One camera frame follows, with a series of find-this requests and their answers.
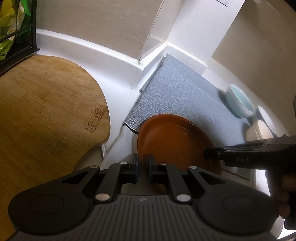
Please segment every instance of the drying mat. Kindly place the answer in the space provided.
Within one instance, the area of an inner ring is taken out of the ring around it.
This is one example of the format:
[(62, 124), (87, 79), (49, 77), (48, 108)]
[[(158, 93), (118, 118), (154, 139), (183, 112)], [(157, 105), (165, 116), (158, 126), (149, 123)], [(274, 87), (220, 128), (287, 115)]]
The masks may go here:
[[(190, 120), (207, 134), (215, 146), (245, 143), (245, 133), (250, 127), (247, 119), (237, 118), (230, 112), (222, 92), (169, 54), (124, 125), (138, 133), (148, 118), (164, 113)], [(239, 173), (239, 176), (250, 179), (251, 170), (243, 169)]]

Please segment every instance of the yellow plastic bag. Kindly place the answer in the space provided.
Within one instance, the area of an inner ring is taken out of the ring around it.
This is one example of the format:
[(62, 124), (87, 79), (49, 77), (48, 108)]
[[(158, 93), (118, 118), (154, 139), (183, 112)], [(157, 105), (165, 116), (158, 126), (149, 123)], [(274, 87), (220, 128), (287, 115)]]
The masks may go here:
[[(16, 29), (17, 26), (14, 5), (11, 0), (3, 0), (0, 11), (0, 38), (15, 32)], [(5, 59), (8, 51), (13, 45), (14, 40), (15, 36), (12, 36), (0, 43), (0, 61)]]

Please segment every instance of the cutting board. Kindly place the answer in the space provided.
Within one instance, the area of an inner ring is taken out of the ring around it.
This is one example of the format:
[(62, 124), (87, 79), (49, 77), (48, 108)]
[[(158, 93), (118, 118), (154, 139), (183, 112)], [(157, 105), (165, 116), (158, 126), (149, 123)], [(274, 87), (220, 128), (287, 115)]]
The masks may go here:
[(77, 64), (32, 56), (1, 76), (0, 240), (14, 233), (17, 193), (71, 173), (109, 133), (104, 94)]

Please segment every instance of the plastic bag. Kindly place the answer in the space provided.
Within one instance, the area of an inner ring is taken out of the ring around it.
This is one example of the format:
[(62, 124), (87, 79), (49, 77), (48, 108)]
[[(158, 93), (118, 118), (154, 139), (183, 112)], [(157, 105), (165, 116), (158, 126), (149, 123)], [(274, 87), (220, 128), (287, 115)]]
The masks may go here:
[[(31, 24), (31, 13), (28, 8), (28, 0), (20, 0), (17, 11), (17, 30), (29, 26)], [(22, 43), (24, 34), (30, 32), (30, 29), (17, 34), (16, 42)]]
[[(3, 0), (0, 11), (0, 38), (3, 38), (16, 31), (16, 15), (11, 0)], [(5, 59), (8, 51), (13, 45), (15, 36), (0, 43), (0, 61)]]

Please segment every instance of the finger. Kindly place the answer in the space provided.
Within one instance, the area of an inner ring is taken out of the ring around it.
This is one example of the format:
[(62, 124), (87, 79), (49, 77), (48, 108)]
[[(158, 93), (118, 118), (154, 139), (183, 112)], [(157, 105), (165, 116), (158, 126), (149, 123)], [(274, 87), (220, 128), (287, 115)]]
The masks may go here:
[(281, 185), (289, 192), (296, 191), (296, 173), (283, 175), (281, 178)]
[(281, 202), (281, 201), (277, 201), (277, 206), (278, 206), (279, 215), (283, 219), (287, 218), (291, 211), (290, 206), (286, 202)]
[(287, 202), (289, 200), (289, 193), (281, 186), (281, 180), (278, 175), (272, 172), (265, 172), (270, 196), (276, 200)]

